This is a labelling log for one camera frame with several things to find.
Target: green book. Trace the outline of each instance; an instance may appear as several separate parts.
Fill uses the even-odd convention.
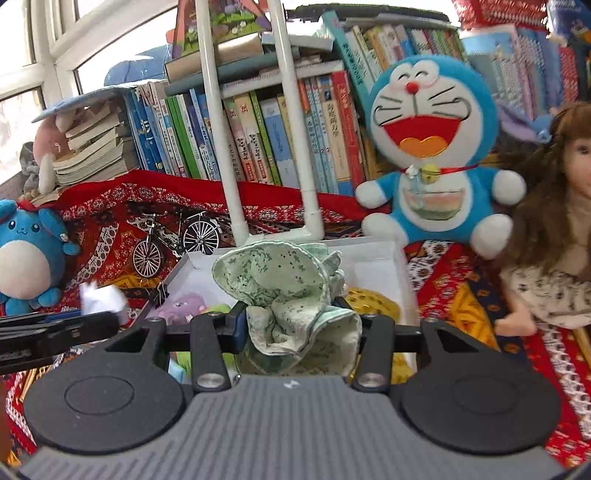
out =
[[[173,122],[173,130],[177,137],[177,143],[180,146],[185,168],[188,169],[192,178],[199,179],[201,177],[199,176],[197,164],[195,163],[195,157],[193,156],[193,151],[191,150],[191,145],[187,136],[187,130],[185,129],[183,119],[180,116],[178,100],[176,97],[169,97],[166,99],[166,103],[168,105],[168,111],[170,112],[171,120]]]
[[[279,170],[277,170],[277,163],[275,157],[273,157],[273,150],[271,149],[271,141],[269,140],[269,134],[265,127],[265,121],[262,117],[261,104],[258,101],[256,92],[251,92],[252,109],[255,112],[256,122],[259,126],[259,132],[261,133],[262,146],[265,149],[265,155],[269,161],[269,168],[271,169],[271,177],[275,185],[281,185],[281,178],[279,177]]]

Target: white pvc pipe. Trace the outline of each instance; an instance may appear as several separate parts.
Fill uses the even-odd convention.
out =
[[[291,55],[291,44],[287,34],[283,6],[281,5],[281,0],[268,0],[268,5],[292,135],[295,139],[303,139],[294,143],[293,153],[300,180],[302,203],[304,205],[304,226],[290,230],[289,232],[273,233],[270,235],[251,235],[242,211],[242,203],[238,194],[238,185],[236,184],[232,159],[226,139],[226,119],[222,111],[222,101],[217,80],[216,61],[210,27],[209,2],[206,0],[195,0],[197,35],[199,36],[199,50],[201,65],[203,66],[203,82],[207,96],[207,108],[209,109],[209,116],[212,122],[215,153],[220,168],[220,175],[222,176],[226,203],[228,204],[232,233],[237,247],[262,239],[315,242],[324,238],[322,214],[314,186],[308,133],[304,123],[304,112],[301,107],[300,93],[297,86],[296,67]]]
[[[248,224],[242,211],[242,202],[238,193],[238,185],[234,177],[232,159],[226,138],[226,118],[222,111],[220,87],[217,82],[216,58],[213,52],[212,29],[210,26],[209,1],[195,0],[195,12],[197,14],[197,35],[199,38],[199,50],[201,65],[203,66],[203,83],[207,97],[207,109],[212,123],[213,143],[216,150],[217,164],[222,177],[222,186],[228,213],[232,225],[232,233],[236,246],[246,243],[249,232]]]

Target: doraemon plush toy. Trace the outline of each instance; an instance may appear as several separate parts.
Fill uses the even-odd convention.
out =
[[[365,118],[376,147],[398,171],[357,188],[366,208],[393,203],[390,215],[367,216],[363,233],[394,238],[401,247],[429,239],[469,242],[480,256],[497,256],[512,220],[494,213],[491,200],[515,205],[525,181],[478,166],[498,133],[484,80],[451,57],[409,57],[378,79]]]

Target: doraemon face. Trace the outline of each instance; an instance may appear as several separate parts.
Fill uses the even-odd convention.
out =
[[[496,110],[470,67],[449,57],[410,57],[384,77],[366,118],[376,146],[399,168],[464,167],[488,153]]]

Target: blue plush toy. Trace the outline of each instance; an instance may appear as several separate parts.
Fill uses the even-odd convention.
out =
[[[393,238],[401,247],[429,239],[470,243],[484,258],[497,256],[512,220],[494,213],[491,200],[515,205],[525,181],[513,171],[478,165],[498,134],[496,107],[482,78],[451,57],[409,57],[378,79],[369,104],[368,131],[398,171],[357,188],[366,208],[392,200],[390,215],[363,220],[364,234]]]
[[[59,302],[56,285],[64,273],[64,254],[79,251],[59,215],[50,209],[0,200],[0,304],[6,304],[6,315]]]

